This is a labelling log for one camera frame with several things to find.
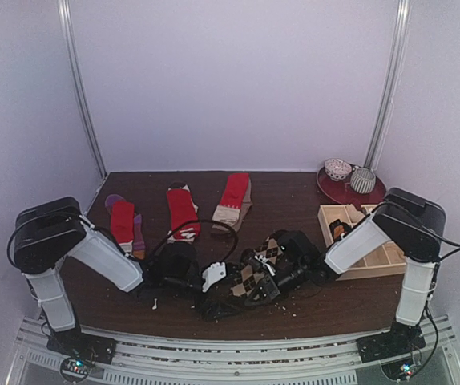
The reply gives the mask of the brown argyle sock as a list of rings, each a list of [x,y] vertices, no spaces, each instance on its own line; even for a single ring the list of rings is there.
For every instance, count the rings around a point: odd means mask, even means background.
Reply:
[[[254,259],[256,254],[265,256],[274,265],[275,272],[278,262],[283,258],[283,251],[277,244],[275,237],[268,237],[254,249],[244,250],[240,256],[240,272],[235,277],[234,285],[231,288],[231,293],[234,297],[248,298],[252,290],[266,274],[273,275]]]

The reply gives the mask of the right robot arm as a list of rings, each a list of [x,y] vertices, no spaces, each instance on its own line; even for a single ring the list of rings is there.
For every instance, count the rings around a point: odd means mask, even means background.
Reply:
[[[390,353],[401,354],[414,342],[413,327],[420,322],[431,295],[435,270],[441,262],[445,224],[446,213],[441,205],[391,188],[371,213],[325,251],[318,250],[301,231],[282,233],[277,244],[290,267],[275,270],[266,259],[255,257],[264,276],[253,287],[245,304],[249,307],[268,304],[305,281],[323,286],[392,242],[402,251],[406,268],[395,314],[399,325],[385,335],[384,345]]]

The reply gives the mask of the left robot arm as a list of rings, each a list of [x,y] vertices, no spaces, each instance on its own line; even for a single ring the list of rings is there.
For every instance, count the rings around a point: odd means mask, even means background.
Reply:
[[[163,239],[150,259],[138,260],[112,234],[82,215],[74,197],[20,212],[6,255],[29,282],[50,330],[58,333],[59,345],[72,356],[83,355],[89,340],[77,329],[79,322],[60,275],[62,260],[75,259],[135,296],[162,285],[206,294],[229,274],[225,260],[200,270],[195,249],[183,241]]]

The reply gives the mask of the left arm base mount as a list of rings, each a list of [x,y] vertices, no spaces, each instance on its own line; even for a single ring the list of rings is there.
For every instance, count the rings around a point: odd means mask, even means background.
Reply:
[[[46,345],[50,351],[67,355],[86,363],[111,364],[116,341],[113,338],[83,333],[79,328],[50,331]]]

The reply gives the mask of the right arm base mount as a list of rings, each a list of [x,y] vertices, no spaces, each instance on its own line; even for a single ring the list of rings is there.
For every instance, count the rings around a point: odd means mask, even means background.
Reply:
[[[386,332],[361,337],[357,340],[357,349],[363,363],[389,359],[408,354],[415,347],[422,349],[426,341],[419,325],[407,326],[393,321]]]

